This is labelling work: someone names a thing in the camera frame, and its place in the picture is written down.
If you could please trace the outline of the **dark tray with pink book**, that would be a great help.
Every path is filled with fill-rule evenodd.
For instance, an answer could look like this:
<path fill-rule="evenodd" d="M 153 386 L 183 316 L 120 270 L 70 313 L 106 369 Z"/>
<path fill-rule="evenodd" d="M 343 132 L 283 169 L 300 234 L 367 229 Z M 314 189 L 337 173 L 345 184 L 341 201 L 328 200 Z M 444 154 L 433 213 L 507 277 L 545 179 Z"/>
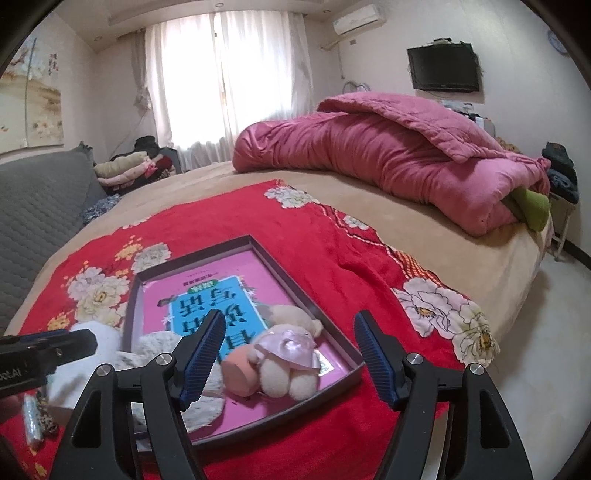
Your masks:
<path fill-rule="evenodd" d="M 217 309 L 226 321 L 218 353 L 224 359 L 270 327 L 270 309 L 276 305 L 301 308 L 324 326 L 317 341 L 322 365 L 318 393 L 301 402 L 271 399 L 263 393 L 245 399 L 226 393 L 221 416 L 190 432 L 193 445 L 220 444 L 259 433 L 317 407 L 360 381 L 362 355 L 252 236 L 167 260 L 133 280 L 123 326 L 126 351 L 137 347 L 141 336 L 156 331 L 190 335 L 209 310 Z"/>

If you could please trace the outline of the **plush bear pink dress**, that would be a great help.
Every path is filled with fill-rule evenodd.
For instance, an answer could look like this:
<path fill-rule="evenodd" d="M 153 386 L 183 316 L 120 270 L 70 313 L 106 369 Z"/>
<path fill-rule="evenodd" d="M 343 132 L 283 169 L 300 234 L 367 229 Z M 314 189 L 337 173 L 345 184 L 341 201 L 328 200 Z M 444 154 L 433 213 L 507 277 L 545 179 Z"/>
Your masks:
<path fill-rule="evenodd" d="M 317 340 L 324 325 L 300 307 L 260 305 L 266 329 L 221 361 L 225 390 L 238 397 L 257 392 L 301 402 L 318 391 Z"/>

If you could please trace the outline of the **leopard print scrunchie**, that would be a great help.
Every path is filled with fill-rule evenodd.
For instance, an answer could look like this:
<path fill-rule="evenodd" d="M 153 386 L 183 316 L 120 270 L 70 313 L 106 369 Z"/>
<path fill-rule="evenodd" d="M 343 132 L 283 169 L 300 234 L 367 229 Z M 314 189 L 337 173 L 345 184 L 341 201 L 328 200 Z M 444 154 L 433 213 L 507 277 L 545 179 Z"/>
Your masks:
<path fill-rule="evenodd" d="M 46 399 L 40 394 L 35 395 L 39 424 L 44 438 L 55 438 L 59 431 L 59 426 L 50 415 Z"/>

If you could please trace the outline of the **white lace roll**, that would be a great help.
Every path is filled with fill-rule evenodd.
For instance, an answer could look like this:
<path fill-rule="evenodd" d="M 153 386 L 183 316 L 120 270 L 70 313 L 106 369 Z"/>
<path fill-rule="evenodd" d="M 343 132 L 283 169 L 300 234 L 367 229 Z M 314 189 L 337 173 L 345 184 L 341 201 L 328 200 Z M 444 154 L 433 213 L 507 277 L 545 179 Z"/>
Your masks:
<path fill-rule="evenodd" d="M 51 408 L 73 410 L 86 383 L 101 364 L 111 363 L 121 346 L 121 333 L 113 327 L 97 321 L 76 323 L 71 332 L 89 330 L 96 339 L 95 353 L 89 357 L 59 366 L 48 377 L 47 403 Z"/>

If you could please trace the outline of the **red floral blanket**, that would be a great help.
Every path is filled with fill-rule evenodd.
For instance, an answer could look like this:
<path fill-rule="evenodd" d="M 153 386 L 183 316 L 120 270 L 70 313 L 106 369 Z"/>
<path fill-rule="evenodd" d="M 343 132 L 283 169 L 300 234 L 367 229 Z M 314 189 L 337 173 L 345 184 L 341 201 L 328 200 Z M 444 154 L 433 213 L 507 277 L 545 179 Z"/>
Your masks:
<path fill-rule="evenodd" d="M 346 334 L 369 310 L 403 346 L 447 368 L 499 352 L 480 307 L 447 288 L 378 232 L 304 191 L 271 180 L 142 215 L 64 260 L 26 315 L 37 333 L 96 320 L 124 324 L 132 280 L 182 255 L 250 235 Z M 301 419 L 204 456 L 211 479 L 370 479 L 397 415 L 369 378 Z"/>

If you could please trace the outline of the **beige bed sheet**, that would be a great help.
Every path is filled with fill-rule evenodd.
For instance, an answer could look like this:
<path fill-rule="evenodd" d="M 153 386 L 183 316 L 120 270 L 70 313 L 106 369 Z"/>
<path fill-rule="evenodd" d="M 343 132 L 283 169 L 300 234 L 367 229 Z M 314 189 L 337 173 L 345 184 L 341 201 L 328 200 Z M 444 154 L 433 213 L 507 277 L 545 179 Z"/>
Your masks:
<path fill-rule="evenodd" d="M 320 171 L 238 174 L 231 163 L 218 163 L 142 187 L 83 227 L 46 261 L 8 324 L 7 333 L 19 332 L 55 269 L 89 241 L 168 207 L 271 179 L 283 180 L 374 227 L 386 244 L 413 256 L 448 287 L 475 301 L 489 320 L 496 339 L 512 328 L 553 233 L 551 225 L 535 233 L 519 223 L 473 238 L 437 209 L 394 198 L 356 179 Z"/>

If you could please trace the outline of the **grey quilted headboard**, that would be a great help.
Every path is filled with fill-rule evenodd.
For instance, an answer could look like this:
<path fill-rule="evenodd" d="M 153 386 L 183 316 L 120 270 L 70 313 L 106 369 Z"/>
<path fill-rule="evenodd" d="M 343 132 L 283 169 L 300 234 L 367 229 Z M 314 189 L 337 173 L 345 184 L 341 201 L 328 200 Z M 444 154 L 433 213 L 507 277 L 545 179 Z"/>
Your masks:
<path fill-rule="evenodd" d="M 1 166 L 1 329 L 23 304 L 47 260 L 83 228 L 83 213 L 106 197 L 91 147 Z"/>

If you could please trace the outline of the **stack of folded clothes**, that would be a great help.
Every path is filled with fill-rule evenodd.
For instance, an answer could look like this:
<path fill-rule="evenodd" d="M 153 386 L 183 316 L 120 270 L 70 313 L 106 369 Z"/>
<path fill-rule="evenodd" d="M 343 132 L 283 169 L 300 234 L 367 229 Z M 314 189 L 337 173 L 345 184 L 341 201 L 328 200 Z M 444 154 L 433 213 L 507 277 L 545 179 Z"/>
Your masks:
<path fill-rule="evenodd" d="M 151 135 L 138 138 L 131 152 L 97 163 L 93 170 L 108 195 L 125 195 L 182 172 L 177 151 L 160 147 Z"/>

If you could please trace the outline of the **green pillow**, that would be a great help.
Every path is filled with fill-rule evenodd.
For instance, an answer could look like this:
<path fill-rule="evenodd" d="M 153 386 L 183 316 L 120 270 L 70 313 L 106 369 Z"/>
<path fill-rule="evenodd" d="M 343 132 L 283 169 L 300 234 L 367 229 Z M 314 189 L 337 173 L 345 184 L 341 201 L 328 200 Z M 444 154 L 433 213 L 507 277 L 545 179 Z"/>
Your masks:
<path fill-rule="evenodd" d="M 523 187 L 513 190 L 503 199 L 503 204 L 520 222 L 535 232 L 542 231 L 550 217 L 549 198 Z"/>

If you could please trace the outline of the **pink rolled quilt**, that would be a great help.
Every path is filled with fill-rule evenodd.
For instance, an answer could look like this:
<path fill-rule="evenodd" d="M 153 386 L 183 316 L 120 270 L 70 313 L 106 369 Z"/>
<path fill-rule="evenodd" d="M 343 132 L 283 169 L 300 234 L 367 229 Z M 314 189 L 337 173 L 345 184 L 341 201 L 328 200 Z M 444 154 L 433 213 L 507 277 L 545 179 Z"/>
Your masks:
<path fill-rule="evenodd" d="M 322 170 L 429 204 L 473 237 L 520 222 L 503 204 L 518 187 L 549 198 L 549 160 L 504 148 L 468 117 L 424 98 L 342 94 L 314 113 L 257 122 L 235 144 L 238 172 Z"/>

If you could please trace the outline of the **dark clothes pile on chair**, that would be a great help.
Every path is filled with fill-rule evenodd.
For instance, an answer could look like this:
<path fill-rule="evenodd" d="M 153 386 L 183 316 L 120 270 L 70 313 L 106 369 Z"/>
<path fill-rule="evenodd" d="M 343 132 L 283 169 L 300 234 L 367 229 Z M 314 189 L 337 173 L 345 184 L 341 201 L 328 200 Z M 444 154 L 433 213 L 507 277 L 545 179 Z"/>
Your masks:
<path fill-rule="evenodd" d="M 542 149 L 542 156 L 551 162 L 547 172 L 551 192 L 571 204 L 578 204 L 578 179 L 574 162 L 566 148 L 559 143 L 547 142 Z"/>

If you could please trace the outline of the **white sheer curtain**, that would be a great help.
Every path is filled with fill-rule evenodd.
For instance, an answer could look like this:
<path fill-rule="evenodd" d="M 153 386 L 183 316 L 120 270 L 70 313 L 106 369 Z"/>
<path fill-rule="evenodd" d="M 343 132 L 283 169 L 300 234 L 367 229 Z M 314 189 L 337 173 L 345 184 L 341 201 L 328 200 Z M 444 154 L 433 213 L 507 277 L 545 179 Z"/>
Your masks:
<path fill-rule="evenodd" d="M 301 13 L 191 15 L 147 27 L 140 43 L 157 142 L 177 151 L 184 171 L 230 161 L 254 123 L 314 107 Z"/>

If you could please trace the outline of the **white air conditioner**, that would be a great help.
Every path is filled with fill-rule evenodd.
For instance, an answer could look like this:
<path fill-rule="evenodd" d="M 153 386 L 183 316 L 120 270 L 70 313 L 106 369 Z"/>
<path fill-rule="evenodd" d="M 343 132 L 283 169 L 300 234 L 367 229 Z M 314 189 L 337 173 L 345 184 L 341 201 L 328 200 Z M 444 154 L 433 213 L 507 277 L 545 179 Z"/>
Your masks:
<path fill-rule="evenodd" d="M 380 25 L 386 17 L 376 4 L 368 4 L 332 21 L 335 34 L 345 36 L 365 27 Z"/>

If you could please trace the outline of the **floral wall painting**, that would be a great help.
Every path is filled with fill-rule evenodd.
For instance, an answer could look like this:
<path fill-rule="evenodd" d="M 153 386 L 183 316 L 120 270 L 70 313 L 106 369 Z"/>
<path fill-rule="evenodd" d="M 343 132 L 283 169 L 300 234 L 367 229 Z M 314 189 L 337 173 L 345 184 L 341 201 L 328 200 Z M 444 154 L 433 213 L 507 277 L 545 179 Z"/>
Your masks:
<path fill-rule="evenodd" d="M 28 38 L 1 76 L 2 153 L 63 143 L 57 51 Z"/>

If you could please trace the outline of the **wall mounted black television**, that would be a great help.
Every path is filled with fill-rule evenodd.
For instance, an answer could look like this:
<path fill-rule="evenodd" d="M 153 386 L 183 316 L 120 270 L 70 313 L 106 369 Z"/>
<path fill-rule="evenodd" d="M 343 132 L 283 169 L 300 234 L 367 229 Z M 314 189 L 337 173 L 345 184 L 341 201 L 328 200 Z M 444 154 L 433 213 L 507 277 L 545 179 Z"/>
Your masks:
<path fill-rule="evenodd" d="M 440 43 L 407 50 L 413 88 L 473 93 L 480 90 L 480 70 L 470 43 Z"/>

